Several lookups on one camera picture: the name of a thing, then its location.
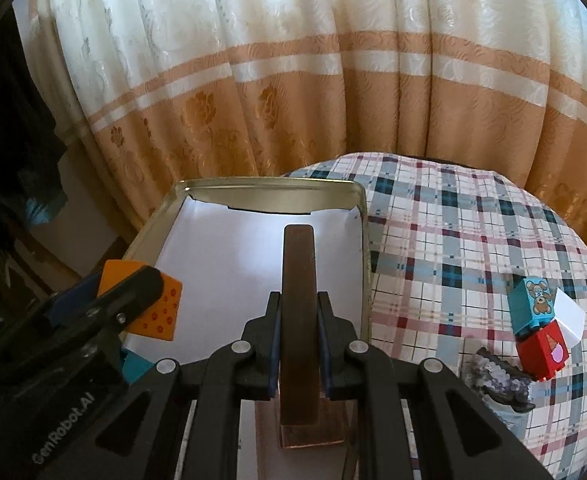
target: orange block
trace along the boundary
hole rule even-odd
[[[144,265],[142,262],[131,260],[107,260],[102,270],[97,295],[102,296],[107,290],[131,276]],[[131,322],[126,330],[132,334],[173,341],[182,283],[164,272],[161,274],[164,281],[162,297],[145,310],[140,317]]]

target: orange stripe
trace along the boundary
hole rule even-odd
[[[549,64],[544,61],[444,34],[368,30],[340,35],[308,36],[288,41],[250,43],[234,46],[215,54],[207,54],[174,66],[136,86],[90,115],[88,121],[95,123],[120,106],[148,92],[156,91],[177,79],[222,63],[237,64],[296,54],[335,54],[349,50],[391,50],[418,54],[433,52],[548,84],[551,88],[581,102],[587,108],[587,92],[580,83],[551,70]]]
[[[127,104],[134,99],[142,97],[143,95],[150,92],[155,92],[163,86],[168,85],[169,83],[173,83],[180,78],[186,77],[196,72],[200,72],[202,70],[207,70],[208,68],[213,68],[225,62],[228,62],[228,57],[227,51],[223,50],[221,52],[216,52],[215,54],[207,54],[206,56],[197,57],[187,61],[186,63],[174,66],[173,68],[160,73],[160,75],[156,76],[155,78],[132,88],[128,92],[125,92],[115,100],[100,108],[97,112],[91,114],[89,117],[87,117],[87,120],[89,123],[93,124],[96,121],[102,119],[105,115],[113,112],[114,110],[117,110],[120,106]]]
[[[434,54],[496,68],[538,83],[549,83],[550,66],[544,61],[445,34],[432,34],[432,41]]]

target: metal screw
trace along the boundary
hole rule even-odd
[[[162,361],[158,361],[156,365],[156,370],[161,374],[170,374],[175,369],[176,362],[173,359],[163,359]]]
[[[435,359],[433,357],[425,359],[423,366],[427,372],[431,372],[432,374],[443,371],[443,362],[440,361],[440,359]]]
[[[249,341],[239,340],[236,341],[233,345],[231,345],[231,349],[236,354],[246,354],[249,350],[251,350],[251,343]]]
[[[364,341],[355,339],[349,343],[349,349],[355,354],[364,354],[369,349],[369,345]]]

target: brown wooden block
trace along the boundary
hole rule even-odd
[[[315,424],[320,402],[313,227],[287,225],[282,258],[280,423]]]

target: metal tin tray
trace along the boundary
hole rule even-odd
[[[286,177],[233,177],[186,180],[167,194],[135,238],[124,259],[155,265],[184,200],[216,203],[234,209],[274,214],[310,214],[357,207],[363,233],[363,307],[361,339],[371,338],[370,258],[365,189],[345,180]]]

